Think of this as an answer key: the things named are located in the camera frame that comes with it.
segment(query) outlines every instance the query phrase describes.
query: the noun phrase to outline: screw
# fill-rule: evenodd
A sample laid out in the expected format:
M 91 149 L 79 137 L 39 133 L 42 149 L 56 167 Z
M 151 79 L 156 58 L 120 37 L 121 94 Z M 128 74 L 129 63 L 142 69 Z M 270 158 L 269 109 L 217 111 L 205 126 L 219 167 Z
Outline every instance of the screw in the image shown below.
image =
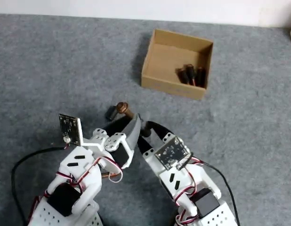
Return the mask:
M 130 111 L 128 103 L 119 102 L 116 107 L 117 107 L 117 111 L 118 111 L 119 114 L 125 114 L 129 118 L 133 119 L 134 114 Z

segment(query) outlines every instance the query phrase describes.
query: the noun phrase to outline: white wall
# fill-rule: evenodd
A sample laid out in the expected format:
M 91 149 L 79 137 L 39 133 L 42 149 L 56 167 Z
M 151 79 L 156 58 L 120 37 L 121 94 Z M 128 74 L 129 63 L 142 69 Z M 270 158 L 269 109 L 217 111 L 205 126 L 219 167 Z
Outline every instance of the white wall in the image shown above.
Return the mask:
M 0 13 L 291 27 L 291 0 L 0 0 Z

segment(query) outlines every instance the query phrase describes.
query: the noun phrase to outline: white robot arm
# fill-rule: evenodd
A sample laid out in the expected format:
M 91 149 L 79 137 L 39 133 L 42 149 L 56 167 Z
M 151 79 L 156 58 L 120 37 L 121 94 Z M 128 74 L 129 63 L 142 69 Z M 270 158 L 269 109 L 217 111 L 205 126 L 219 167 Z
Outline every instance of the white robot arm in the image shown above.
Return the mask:
M 99 205 L 93 200 L 102 186 L 100 167 L 110 174 L 120 174 L 130 166 L 140 132 L 140 118 L 120 119 L 118 130 L 108 135 L 95 129 L 91 139 L 82 137 L 79 118 L 60 115 L 64 141 L 79 145 L 60 163 L 55 179 L 33 210 L 29 226 L 102 226 Z M 108 127 L 111 134 L 117 126 Z
M 165 127 L 148 122 L 164 145 L 154 150 L 145 139 L 138 147 L 161 184 L 179 206 L 174 226 L 237 226 L 221 191 L 193 157 L 182 139 Z

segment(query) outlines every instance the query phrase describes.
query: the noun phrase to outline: black cylinder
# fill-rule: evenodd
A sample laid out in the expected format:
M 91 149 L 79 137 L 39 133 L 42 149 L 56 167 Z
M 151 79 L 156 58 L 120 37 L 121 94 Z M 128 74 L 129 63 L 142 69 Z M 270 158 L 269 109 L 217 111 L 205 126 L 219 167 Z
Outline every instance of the black cylinder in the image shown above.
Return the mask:
M 199 87 L 205 86 L 205 80 L 206 80 L 206 71 L 203 67 L 198 67 L 197 69 L 197 79 L 196 79 L 196 85 Z
M 190 85 L 194 86 L 195 85 L 195 77 L 196 73 L 194 72 L 194 66 L 193 65 L 186 65 L 186 74 L 188 76 L 188 82 Z
M 188 79 L 186 70 L 184 70 L 184 68 L 181 68 L 178 70 L 178 77 L 179 77 L 180 82 L 182 82 L 184 84 L 189 83 L 189 79 Z

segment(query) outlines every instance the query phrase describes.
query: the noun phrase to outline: cardboard box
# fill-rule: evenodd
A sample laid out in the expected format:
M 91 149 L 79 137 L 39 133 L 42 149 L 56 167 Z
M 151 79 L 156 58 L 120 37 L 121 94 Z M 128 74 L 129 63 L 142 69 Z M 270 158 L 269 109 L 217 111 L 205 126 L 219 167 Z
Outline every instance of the cardboard box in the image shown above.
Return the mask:
M 141 86 L 200 100 L 210 72 L 213 42 L 193 36 L 154 30 L 142 68 Z M 204 88 L 182 84 L 176 69 L 192 64 L 206 70 Z

